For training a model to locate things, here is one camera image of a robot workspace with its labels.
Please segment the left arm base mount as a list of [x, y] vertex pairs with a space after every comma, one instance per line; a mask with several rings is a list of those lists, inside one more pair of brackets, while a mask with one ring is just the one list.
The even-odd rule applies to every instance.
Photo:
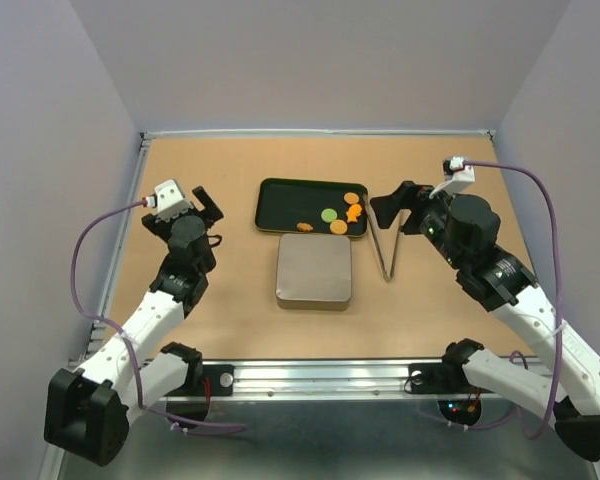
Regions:
[[229, 363], [200, 363], [189, 367], [184, 383], [168, 397], [229, 397], [233, 395], [235, 366]]

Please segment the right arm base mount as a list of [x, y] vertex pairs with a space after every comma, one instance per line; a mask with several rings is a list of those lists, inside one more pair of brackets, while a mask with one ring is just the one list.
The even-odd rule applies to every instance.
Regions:
[[413, 395], [468, 394], [473, 386], [462, 368], [448, 363], [413, 363], [403, 390]]

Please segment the metal tongs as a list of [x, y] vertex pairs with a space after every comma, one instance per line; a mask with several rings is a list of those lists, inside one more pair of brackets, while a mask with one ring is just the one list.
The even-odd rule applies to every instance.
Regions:
[[395, 238], [391, 251], [391, 257], [388, 257], [383, 249], [380, 228], [377, 222], [375, 212], [371, 206], [370, 198], [368, 195], [363, 196], [364, 210], [367, 216], [368, 228], [371, 233], [371, 238], [374, 245], [376, 258], [382, 274], [382, 278], [386, 283], [391, 283], [395, 278], [396, 262], [399, 252], [399, 240], [402, 235], [401, 228], [405, 222], [405, 211], [401, 210], [397, 216], [397, 229], [395, 231]]

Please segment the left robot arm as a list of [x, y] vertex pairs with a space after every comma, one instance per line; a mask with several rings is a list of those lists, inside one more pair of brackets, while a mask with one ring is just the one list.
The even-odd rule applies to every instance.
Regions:
[[157, 344], [179, 326], [201, 300], [216, 267], [210, 234], [223, 213], [205, 189], [190, 201], [175, 180], [155, 187], [140, 200], [149, 208], [142, 224], [167, 247], [155, 279], [114, 335], [73, 370], [50, 380], [44, 440], [96, 465], [108, 465], [120, 452], [133, 423], [167, 393], [195, 392], [202, 382], [200, 353], [181, 344], [147, 359]]

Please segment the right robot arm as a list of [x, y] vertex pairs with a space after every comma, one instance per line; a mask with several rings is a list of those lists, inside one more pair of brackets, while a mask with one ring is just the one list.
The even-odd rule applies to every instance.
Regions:
[[600, 460], [600, 355], [566, 322], [536, 277], [497, 244], [501, 220], [483, 198], [435, 192], [403, 182], [393, 193], [369, 201], [377, 225], [391, 226], [403, 210], [400, 230], [423, 235], [456, 272], [462, 290], [512, 330], [558, 379], [514, 366], [481, 343], [451, 343], [437, 364], [420, 367], [414, 394], [460, 393], [470, 387], [493, 392], [549, 419], [576, 455]]

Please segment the tin lid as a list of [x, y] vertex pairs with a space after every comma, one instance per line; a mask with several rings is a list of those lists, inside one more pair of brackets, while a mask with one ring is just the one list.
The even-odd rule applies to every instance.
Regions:
[[288, 233], [280, 237], [275, 296], [285, 299], [352, 298], [352, 245], [346, 236]]

